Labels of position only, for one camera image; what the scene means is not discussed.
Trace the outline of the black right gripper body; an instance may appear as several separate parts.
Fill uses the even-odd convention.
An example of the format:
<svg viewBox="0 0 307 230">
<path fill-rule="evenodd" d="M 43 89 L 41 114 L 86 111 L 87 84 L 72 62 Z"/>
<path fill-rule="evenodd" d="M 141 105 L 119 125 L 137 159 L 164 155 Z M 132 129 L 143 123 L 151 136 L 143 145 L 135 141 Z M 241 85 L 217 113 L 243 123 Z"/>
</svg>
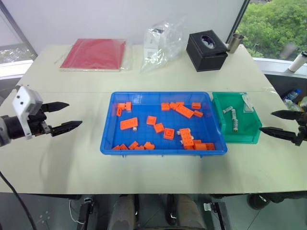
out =
<svg viewBox="0 0 307 230">
<path fill-rule="evenodd" d="M 303 141 L 307 140 L 307 113 L 303 113 L 300 118 L 297 120 L 299 124 L 299 132 L 297 134 L 297 146 L 300 146 Z"/>
</svg>

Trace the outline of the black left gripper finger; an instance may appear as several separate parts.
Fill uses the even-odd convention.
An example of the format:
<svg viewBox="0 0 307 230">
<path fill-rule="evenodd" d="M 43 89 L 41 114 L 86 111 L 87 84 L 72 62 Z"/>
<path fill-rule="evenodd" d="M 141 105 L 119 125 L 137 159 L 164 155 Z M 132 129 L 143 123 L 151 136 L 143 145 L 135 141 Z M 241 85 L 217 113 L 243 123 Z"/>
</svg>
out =
<svg viewBox="0 0 307 230">
<path fill-rule="evenodd" d="M 82 121 L 69 121 L 69 122 L 62 123 L 60 126 L 57 126 L 57 127 L 50 126 L 50 134 L 52 137 L 55 137 L 55 136 L 70 132 L 81 124 L 82 124 Z"/>
<path fill-rule="evenodd" d="M 64 102 L 52 102 L 52 103 L 45 103 L 42 104 L 42 112 L 55 112 L 55 111 L 59 111 L 65 107 L 68 107 L 69 104 L 68 103 L 64 103 Z"/>
</svg>

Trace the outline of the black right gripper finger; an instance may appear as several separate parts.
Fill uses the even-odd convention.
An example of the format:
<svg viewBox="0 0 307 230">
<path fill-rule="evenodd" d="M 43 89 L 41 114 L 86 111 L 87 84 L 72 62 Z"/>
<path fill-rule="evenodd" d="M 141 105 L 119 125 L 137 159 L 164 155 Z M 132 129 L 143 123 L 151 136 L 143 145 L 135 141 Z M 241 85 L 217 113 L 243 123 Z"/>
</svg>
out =
<svg viewBox="0 0 307 230">
<path fill-rule="evenodd" d="M 300 144 L 300 141 L 298 140 L 295 132 L 285 131 L 281 128 L 276 127 L 261 127 L 259 128 L 259 130 L 269 136 L 289 140 L 294 144 Z"/>
<path fill-rule="evenodd" d="M 279 110 L 272 112 L 271 114 L 281 119 L 298 120 L 303 115 L 303 112 L 291 111 L 291 110 Z"/>
</svg>

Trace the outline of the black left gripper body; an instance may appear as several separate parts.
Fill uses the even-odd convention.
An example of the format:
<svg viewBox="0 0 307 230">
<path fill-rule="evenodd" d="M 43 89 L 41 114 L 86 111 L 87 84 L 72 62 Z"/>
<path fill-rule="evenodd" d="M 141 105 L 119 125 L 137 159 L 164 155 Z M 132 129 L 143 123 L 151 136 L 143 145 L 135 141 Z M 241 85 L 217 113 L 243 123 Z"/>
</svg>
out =
<svg viewBox="0 0 307 230">
<path fill-rule="evenodd" d="M 49 105 L 43 104 L 35 115 L 29 115 L 28 125 L 31 133 L 34 136 L 40 136 L 42 134 L 50 134 L 51 128 L 45 123 L 47 116 L 45 112 L 49 112 Z"/>
</svg>

